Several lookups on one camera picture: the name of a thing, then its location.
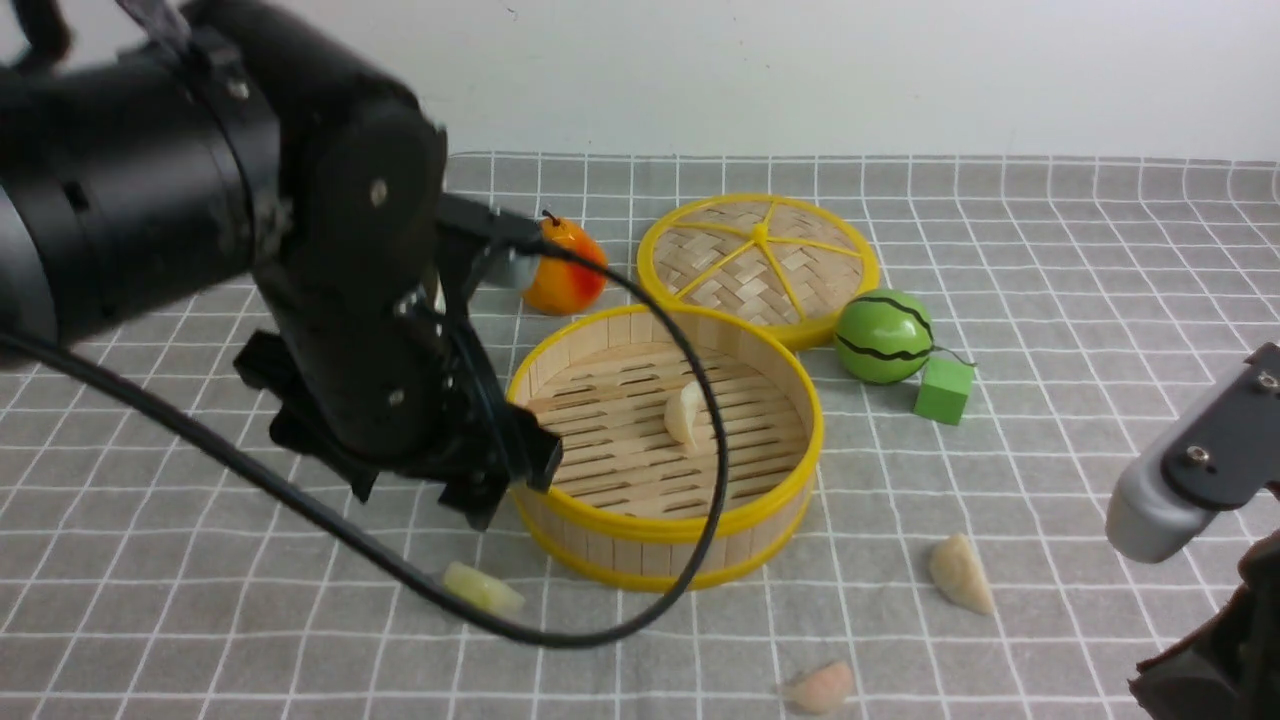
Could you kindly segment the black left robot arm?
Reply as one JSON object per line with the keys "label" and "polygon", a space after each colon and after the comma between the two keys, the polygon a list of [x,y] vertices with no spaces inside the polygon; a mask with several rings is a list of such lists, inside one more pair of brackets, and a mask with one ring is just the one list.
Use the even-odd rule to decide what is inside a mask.
{"label": "black left robot arm", "polygon": [[192,1],[73,72],[3,70],[3,323],[63,347],[250,274],[275,322],[236,357],[279,401],[274,443],[366,501],[443,484],[483,529],[545,492],[561,438],[506,401],[468,322],[538,223],[444,188],[415,94],[268,1]]}

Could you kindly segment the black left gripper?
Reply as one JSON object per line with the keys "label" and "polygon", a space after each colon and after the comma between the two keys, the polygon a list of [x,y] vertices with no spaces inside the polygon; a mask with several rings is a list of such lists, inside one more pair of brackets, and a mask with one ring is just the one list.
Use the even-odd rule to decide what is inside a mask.
{"label": "black left gripper", "polygon": [[488,527],[509,487],[548,491],[562,439],[507,401],[468,318],[472,293],[436,272],[444,129],[371,70],[259,70],[280,122],[294,224],[253,269],[278,332],[236,365],[282,401],[271,438],[366,502],[396,474]]}

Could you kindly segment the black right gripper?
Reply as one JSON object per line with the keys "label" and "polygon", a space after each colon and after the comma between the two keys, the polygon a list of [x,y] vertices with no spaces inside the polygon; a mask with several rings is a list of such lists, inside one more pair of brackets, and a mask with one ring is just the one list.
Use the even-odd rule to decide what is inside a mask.
{"label": "black right gripper", "polygon": [[1238,564],[1242,584],[1204,625],[1137,664],[1129,689],[1152,719],[1279,716],[1279,534]]}

